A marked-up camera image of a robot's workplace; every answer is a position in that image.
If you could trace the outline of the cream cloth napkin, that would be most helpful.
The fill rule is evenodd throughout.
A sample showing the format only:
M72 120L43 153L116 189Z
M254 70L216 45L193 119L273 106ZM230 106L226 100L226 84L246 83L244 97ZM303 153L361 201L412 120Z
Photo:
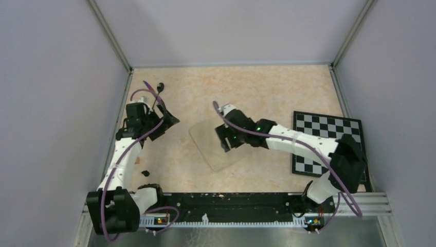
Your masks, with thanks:
M218 117L208 118L190 128L192 137L198 150L214 172L219 172L243 158L251 155L255 149L247 144L226 152L215 131L224 122Z

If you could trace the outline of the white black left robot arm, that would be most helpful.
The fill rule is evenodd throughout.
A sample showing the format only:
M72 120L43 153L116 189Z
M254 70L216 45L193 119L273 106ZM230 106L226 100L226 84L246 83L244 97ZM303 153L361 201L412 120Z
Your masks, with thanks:
M156 140L171 126L179 123L163 101L157 104L162 116L147 103L131 102L126 105L126 118L115 135L115 149L110 166L97 190L86 196L86 205L98 235L135 232L140 216L150 210L158 213L165 206L160 185L146 184L136 191L129 190L135 162L144 142Z

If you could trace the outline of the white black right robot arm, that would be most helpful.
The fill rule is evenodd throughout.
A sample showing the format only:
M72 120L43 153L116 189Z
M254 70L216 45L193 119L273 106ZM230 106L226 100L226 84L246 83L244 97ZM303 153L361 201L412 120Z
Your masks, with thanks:
M343 134L341 138L309 135L268 119L254 122L231 104L219 106L213 102L213 107L223 121L217 127L217 135L226 152L247 144L308 158L327 168L303 192L301 204L306 211L315 212L326 199L337 195L344 198L354 214L362 215L353 194L358 190L368 160L352 135Z

